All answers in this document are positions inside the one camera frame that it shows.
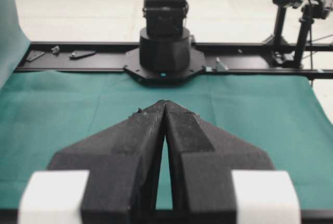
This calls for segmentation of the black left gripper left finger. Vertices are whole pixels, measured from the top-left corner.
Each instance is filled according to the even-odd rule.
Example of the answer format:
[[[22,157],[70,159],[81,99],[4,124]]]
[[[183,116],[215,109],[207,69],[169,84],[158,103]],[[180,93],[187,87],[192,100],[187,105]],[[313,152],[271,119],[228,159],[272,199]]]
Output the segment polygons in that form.
[[[49,170],[88,170],[84,223],[137,223],[154,211],[164,141],[164,100],[57,151]]]

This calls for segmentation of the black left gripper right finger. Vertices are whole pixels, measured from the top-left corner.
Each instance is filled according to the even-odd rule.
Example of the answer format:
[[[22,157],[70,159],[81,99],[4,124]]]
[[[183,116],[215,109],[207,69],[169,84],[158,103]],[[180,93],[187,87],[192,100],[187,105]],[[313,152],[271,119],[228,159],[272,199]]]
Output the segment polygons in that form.
[[[268,154],[172,101],[165,118],[173,207],[186,223],[236,223],[231,170],[273,170]]]

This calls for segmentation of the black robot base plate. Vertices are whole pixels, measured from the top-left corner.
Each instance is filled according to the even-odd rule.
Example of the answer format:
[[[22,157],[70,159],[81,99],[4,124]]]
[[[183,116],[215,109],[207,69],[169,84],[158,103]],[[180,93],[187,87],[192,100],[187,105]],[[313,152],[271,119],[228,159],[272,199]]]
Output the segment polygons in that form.
[[[186,81],[206,70],[206,59],[203,52],[190,50],[189,66],[180,71],[152,71],[139,63],[139,49],[133,49],[125,53],[123,67],[134,80],[141,83],[175,84]]]

